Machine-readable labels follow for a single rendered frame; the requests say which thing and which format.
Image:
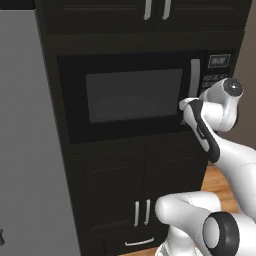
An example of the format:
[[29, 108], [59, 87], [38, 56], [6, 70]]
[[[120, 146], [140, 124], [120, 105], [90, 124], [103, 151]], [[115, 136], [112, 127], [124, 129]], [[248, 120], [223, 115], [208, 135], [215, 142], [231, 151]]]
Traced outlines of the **dark cupboard door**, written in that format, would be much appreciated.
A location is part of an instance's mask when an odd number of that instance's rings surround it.
[[135, 202], [141, 201], [144, 181], [144, 150], [118, 152], [73, 160], [82, 174], [84, 206], [89, 233], [110, 234], [134, 227]]
[[145, 0], [35, 0], [49, 34], [134, 33], [152, 31], [144, 20]]
[[159, 197], [201, 190], [207, 163], [197, 143], [146, 150], [144, 194], [150, 201], [149, 225], [160, 225], [155, 214]]
[[172, 0], [162, 20], [165, 0], [156, 0], [155, 30], [238, 31], [245, 28], [252, 0]]

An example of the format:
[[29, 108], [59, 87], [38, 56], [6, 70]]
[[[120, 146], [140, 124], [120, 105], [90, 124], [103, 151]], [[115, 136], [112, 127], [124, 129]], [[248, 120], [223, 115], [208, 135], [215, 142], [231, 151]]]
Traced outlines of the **grey fridge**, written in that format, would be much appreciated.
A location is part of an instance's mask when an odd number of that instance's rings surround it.
[[0, 231], [0, 256], [80, 256], [33, 10], [0, 10]]

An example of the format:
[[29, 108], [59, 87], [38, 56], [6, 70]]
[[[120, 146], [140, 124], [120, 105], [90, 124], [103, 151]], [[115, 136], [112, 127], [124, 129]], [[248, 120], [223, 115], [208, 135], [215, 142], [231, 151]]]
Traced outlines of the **dark drawer front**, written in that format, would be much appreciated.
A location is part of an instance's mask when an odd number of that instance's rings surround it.
[[[105, 239], [105, 255], [106, 256], [119, 256], [126, 253], [145, 250], [159, 246], [166, 238], [167, 232], [159, 230], [137, 230], [125, 234], [115, 235]], [[155, 241], [152, 243], [126, 247], [124, 242], [137, 242], [143, 241], [154, 237]]]

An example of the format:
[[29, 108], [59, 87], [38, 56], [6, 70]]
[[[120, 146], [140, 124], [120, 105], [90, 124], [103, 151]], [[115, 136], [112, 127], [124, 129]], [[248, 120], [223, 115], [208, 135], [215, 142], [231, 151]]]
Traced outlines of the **dark cupboard above fridge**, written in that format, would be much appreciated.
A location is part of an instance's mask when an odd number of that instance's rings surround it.
[[34, 0], [0, 0], [0, 10], [34, 10]]

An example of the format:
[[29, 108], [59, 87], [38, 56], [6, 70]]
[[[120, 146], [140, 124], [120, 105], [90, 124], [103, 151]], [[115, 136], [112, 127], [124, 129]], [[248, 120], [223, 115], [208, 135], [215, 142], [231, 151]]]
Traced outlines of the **dark tall cabinet frame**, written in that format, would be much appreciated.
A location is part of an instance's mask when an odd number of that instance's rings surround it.
[[189, 97], [191, 60], [200, 60], [197, 96], [234, 73], [245, 28], [238, 31], [152, 31], [49, 34], [38, 13], [45, 63], [81, 256], [106, 256], [103, 235], [89, 233], [82, 174], [73, 160], [118, 152], [199, 143], [179, 103]]

